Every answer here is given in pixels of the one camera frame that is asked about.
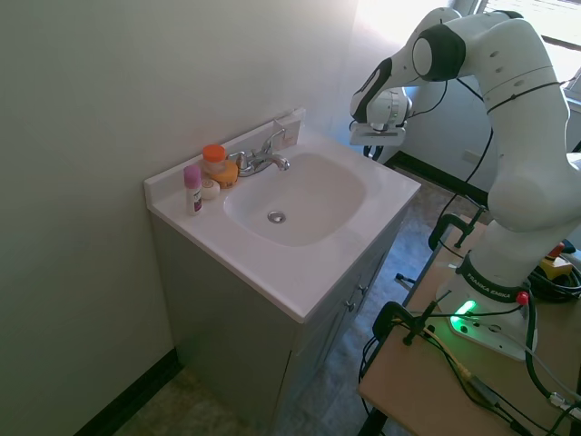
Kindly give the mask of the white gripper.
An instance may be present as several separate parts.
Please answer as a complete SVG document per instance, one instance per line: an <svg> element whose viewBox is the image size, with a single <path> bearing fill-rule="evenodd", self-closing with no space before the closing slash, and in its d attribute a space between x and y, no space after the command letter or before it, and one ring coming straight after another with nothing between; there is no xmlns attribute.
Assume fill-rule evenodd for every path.
<svg viewBox="0 0 581 436"><path fill-rule="evenodd" d="M355 123L350 127L350 145L365 146L363 154L371 157L374 147L374 161L382 163L384 146L401 146L404 142L406 130L400 127L391 127L387 130L374 129L370 124Z"/></svg>

